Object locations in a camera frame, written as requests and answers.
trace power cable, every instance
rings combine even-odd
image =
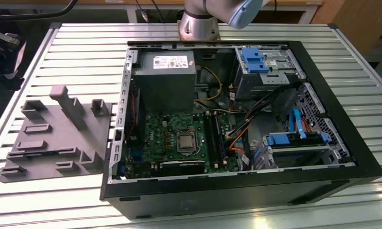
[[[155,8],[157,8],[157,10],[158,10],[159,17],[161,17],[161,21],[162,21],[162,23],[165,23],[163,15],[162,15],[161,9],[159,9],[159,7],[158,7],[158,4],[155,4],[155,1],[154,1],[154,0],[151,0],[151,1],[153,1],[153,4],[154,4],[154,6],[155,6]]]

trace black wire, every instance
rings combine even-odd
[[[296,88],[298,87],[300,85],[302,84],[302,82],[297,82],[297,83],[293,83],[290,85],[284,85],[284,86],[280,86],[277,89],[273,90],[273,92],[270,92],[262,99],[258,100],[258,102],[256,103],[256,105],[253,106],[253,108],[250,109],[250,111],[248,112],[246,114],[246,117],[245,117],[245,122],[242,123],[242,125],[234,129],[232,132],[230,132],[230,135],[233,135],[234,133],[237,133],[240,130],[242,130],[246,125],[249,125],[250,121],[253,120],[253,118],[256,117],[256,114],[265,108],[268,107],[274,99],[278,97],[280,93],[288,89],[292,89],[292,88]]]
[[[162,21],[162,23],[165,23],[163,15],[162,15],[161,9],[159,9],[159,7],[158,7],[158,4],[155,4],[155,1],[154,1],[154,0],[151,0],[151,1],[153,1],[153,4],[154,4],[154,6],[155,6],[155,8],[157,8],[157,10],[158,10],[159,17],[161,17],[161,21]]]
[[[274,0],[273,21],[276,21],[276,13],[278,11],[278,0]]]
[[[66,15],[73,10],[77,2],[78,0],[71,0],[69,6],[62,11],[54,13],[0,15],[0,21],[28,21],[28,20],[56,18]]]
[[[278,11],[278,0],[274,0],[274,11],[273,11],[273,14],[276,15]]]
[[[138,6],[139,6],[141,10],[143,11],[142,5],[141,5],[141,3],[139,3],[139,1],[138,1],[138,0],[137,0],[137,4],[138,4]]]

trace metal table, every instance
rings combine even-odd
[[[382,165],[382,79],[344,37],[326,25],[252,25],[241,31],[221,25],[224,40],[300,40],[322,72],[355,125]],[[129,40],[177,40],[175,24],[63,24],[50,29],[0,119],[0,168],[24,115],[26,100],[47,96],[52,85],[69,85],[82,103],[115,103]],[[0,183],[0,226],[81,228],[382,228],[382,178],[322,201],[183,217],[130,221],[99,201],[101,175]]]

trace blue connector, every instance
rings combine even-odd
[[[249,73],[269,73],[270,68],[265,63],[265,56],[258,48],[242,48],[244,61]]]
[[[326,132],[321,132],[321,138],[324,139],[325,144],[329,142],[329,134]]]
[[[270,146],[273,146],[273,145],[289,145],[290,144],[288,134],[270,135],[269,137],[266,137],[266,140],[268,140],[268,145],[270,145]]]

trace green circuit board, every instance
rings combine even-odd
[[[229,118],[218,115],[224,133],[230,130]],[[197,151],[190,155],[178,152],[178,133],[182,131],[195,133]],[[204,114],[166,114],[147,115],[146,144],[143,148],[145,161],[204,160],[206,173],[237,171],[237,156],[228,158],[228,164],[222,167],[212,167],[208,140],[205,138]]]

